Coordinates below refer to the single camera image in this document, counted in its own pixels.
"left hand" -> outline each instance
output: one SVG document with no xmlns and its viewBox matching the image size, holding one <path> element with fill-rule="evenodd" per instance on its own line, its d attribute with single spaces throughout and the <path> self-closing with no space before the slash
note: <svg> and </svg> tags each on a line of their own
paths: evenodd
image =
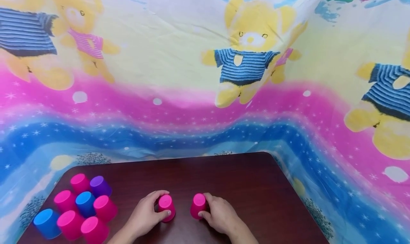
<svg viewBox="0 0 410 244">
<path fill-rule="evenodd" d="M 162 211 L 159 213 L 154 211 L 155 201 L 160 196 L 166 194 L 169 194 L 169 192 L 165 190 L 151 192 L 138 202 L 138 205 L 126 223 L 127 230 L 132 231 L 135 238 L 147 234 L 155 225 L 170 215 L 171 211 Z"/>
</svg>

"teddy bear print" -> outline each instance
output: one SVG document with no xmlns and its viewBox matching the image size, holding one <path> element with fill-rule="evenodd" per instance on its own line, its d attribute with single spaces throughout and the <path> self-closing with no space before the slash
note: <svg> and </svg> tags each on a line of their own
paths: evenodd
<svg viewBox="0 0 410 244">
<path fill-rule="evenodd" d="M 202 54 L 204 65 L 221 67 L 216 107 L 228 107 L 238 97 L 241 104 L 251 101 L 279 58 L 280 49 L 272 49 L 281 45 L 277 33 L 288 32 L 295 18 L 296 11 L 289 6 L 274 9 L 261 0 L 228 2 L 225 25 L 230 48 Z"/>
<path fill-rule="evenodd" d="M 401 65 L 366 63 L 356 75 L 373 85 L 359 105 L 346 114 L 345 125 L 353 132 L 375 128 L 373 144 L 382 154 L 396 160 L 409 160 L 409 47 Z"/>
<path fill-rule="evenodd" d="M 69 25 L 61 42 L 76 48 L 84 71 L 91 76 L 101 74 L 108 83 L 115 79 L 104 61 L 104 53 L 117 54 L 120 48 L 109 40 L 92 34 L 104 7 L 101 0 L 54 0 L 59 14 Z"/>
<path fill-rule="evenodd" d="M 51 37 L 64 33 L 57 15 L 40 12 L 44 0 L 0 0 L 0 57 L 17 77 L 66 90 L 73 75 L 62 66 Z"/>
</svg>

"pink striped shirt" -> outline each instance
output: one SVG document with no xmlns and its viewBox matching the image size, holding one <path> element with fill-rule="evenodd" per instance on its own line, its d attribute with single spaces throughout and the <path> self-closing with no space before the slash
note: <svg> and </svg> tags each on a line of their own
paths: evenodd
<svg viewBox="0 0 410 244">
<path fill-rule="evenodd" d="M 286 61 L 288 60 L 289 56 L 291 55 L 291 53 L 293 52 L 292 48 L 288 48 L 283 55 L 280 57 L 280 59 L 276 62 L 276 67 L 277 66 L 281 66 L 286 64 Z"/>
<path fill-rule="evenodd" d="M 73 36 L 77 49 L 81 52 L 85 52 L 88 55 L 102 59 L 103 58 L 103 38 L 93 34 L 83 34 L 70 29 L 68 33 Z"/>
</svg>

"wooden table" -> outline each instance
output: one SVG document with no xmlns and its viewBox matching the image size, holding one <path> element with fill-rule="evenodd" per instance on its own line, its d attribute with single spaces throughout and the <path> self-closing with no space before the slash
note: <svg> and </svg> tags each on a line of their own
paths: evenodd
<svg viewBox="0 0 410 244">
<path fill-rule="evenodd" d="M 119 213 L 109 223 L 110 236 L 124 225 L 141 198 L 153 190 L 170 191 L 175 218 L 170 223 L 157 225 L 135 241 L 138 244 L 230 243 L 226 236 L 211 229 L 203 220 L 191 217 L 192 197 L 199 192 L 210 192 L 229 201 L 260 244 L 328 243 L 268 153 L 78 166 L 63 175 L 41 209 L 56 209 L 54 196 L 70 189 L 70 179 L 78 173 L 86 174 L 89 179 L 102 175 L 113 188 L 111 199 Z M 19 243 L 68 241 L 62 235 L 45 240 L 30 224 Z M 80 238 L 74 243 L 85 241 Z"/>
</svg>

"pink wave stripe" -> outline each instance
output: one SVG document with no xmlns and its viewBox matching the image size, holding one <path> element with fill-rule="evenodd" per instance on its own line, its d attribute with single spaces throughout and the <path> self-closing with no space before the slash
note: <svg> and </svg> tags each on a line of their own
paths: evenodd
<svg viewBox="0 0 410 244">
<path fill-rule="evenodd" d="M 86 118 L 90 123 L 128 118 L 150 129 L 160 129 L 165 125 L 182 129 L 200 126 L 221 129 L 246 113 L 250 117 L 264 116 L 268 119 L 280 113 L 300 114 L 316 127 L 311 129 L 311 136 L 316 134 L 326 139 L 329 143 L 327 149 L 339 152 L 358 174 L 382 188 L 387 197 L 393 196 L 407 206 L 410 204 L 410 194 L 404 192 L 402 184 L 393 182 L 383 174 L 387 166 L 397 166 L 410 172 L 410 164 L 381 155 L 372 143 L 372 129 L 361 133 L 351 132 L 343 122 L 349 106 L 320 84 L 267 85 L 249 104 L 242 105 L 236 101 L 225 109 L 216 108 L 213 104 L 214 94 L 207 91 L 108 85 L 100 78 L 84 74 L 76 78 L 70 89 L 54 91 L 36 81 L 27 83 L 3 71 L 0 90 L 4 95 L 1 111 L 29 103 L 52 108 L 53 112 L 70 117 Z M 73 101 L 73 94 L 77 91 L 87 94 L 86 102 Z"/>
</svg>

